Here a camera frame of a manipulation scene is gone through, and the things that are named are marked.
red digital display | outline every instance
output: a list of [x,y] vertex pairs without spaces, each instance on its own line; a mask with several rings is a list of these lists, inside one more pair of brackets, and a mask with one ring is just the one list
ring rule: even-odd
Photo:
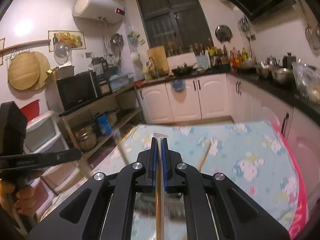
[[123,16],[124,16],[125,11],[123,11],[123,10],[121,10],[121,9],[117,8],[117,9],[116,9],[116,13],[121,14],[121,15],[123,15]]

round wooden cutting board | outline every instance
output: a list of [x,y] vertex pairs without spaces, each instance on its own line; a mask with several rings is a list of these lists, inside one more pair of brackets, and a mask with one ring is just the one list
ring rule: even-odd
[[31,90],[38,90],[45,85],[45,80],[48,77],[47,71],[50,69],[50,63],[45,55],[41,52],[34,51],[32,52],[40,63],[40,76],[36,83],[30,88]]
[[40,76],[40,62],[32,52],[15,56],[8,69],[8,81],[18,90],[32,87]]

clear plastic bag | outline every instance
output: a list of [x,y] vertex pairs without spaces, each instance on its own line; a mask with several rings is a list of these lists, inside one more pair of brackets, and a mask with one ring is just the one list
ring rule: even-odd
[[320,104],[320,71],[316,67],[292,62],[294,80],[299,92]]

wooden cutting board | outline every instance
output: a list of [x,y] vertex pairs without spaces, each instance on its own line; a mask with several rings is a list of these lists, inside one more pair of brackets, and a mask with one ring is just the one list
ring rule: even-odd
[[32,52],[15,56],[8,69],[8,81],[15,89],[32,87],[40,76],[40,62]]
[[34,51],[32,52],[40,63],[40,76],[36,83],[30,88],[31,90],[38,90],[45,85],[45,80],[48,77],[47,71],[50,69],[50,63],[45,55],[41,52]]
[[147,50],[148,57],[152,57],[157,70],[169,73],[167,56],[165,55],[164,46],[154,47]]

window frame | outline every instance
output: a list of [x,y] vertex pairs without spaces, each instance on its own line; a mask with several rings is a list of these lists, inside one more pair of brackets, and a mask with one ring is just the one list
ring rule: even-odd
[[178,28],[178,23],[176,21],[175,13],[178,13],[178,12],[181,12],[181,11],[190,10],[190,9],[195,9],[195,8],[201,9],[201,11],[202,11],[202,13],[204,15],[204,19],[205,19],[206,25],[207,25],[208,30],[209,30],[209,35],[210,36],[208,38],[212,39],[212,35],[211,35],[211,31],[210,31],[210,28],[209,28],[209,25],[208,25],[208,21],[207,21],[207,18],[206,18],[205,14],[204,14],[204,11],[202,9],[202,6],[201,6],[199,0],[196,0],[196,3],[193,4],[193,5],[181,5],[178,8],[174,8],[174,9],[171,8],[169,1],[165,0],[169,9],[167,9],[166,11],[159,12],[159,13],[154,13],[154,14],[152,14],[152,16],[147,16],[147,17],[143,16],[140,0],[136,0],[136,1],[137,1],[140,17],[141,17],[141,20],[142,20],[142,25],[143,25],[143,28],[144,28],[144,32],[146,34],[147,43],[148,43],[149,48],[153,48],[153,47],[151,47],[151,42],[150,42],[150,39],[148,37],[147,29],[146,29],[146,26],[145,26],[145,21],[146,20],[150,20],[150,19],[162,16],[162,15],[165,15],[165,14],[169,14],[170,18],[171,18],[171,21],[173,23],[174,30],[175,30],[175,34],[176,34],[175,36],[176,36],[176,38],[178,40],[178,47],[179,46],[184,47],[184,44],[182,42],[182,37],[181,37],[181,34],[180,34],[180,30]]

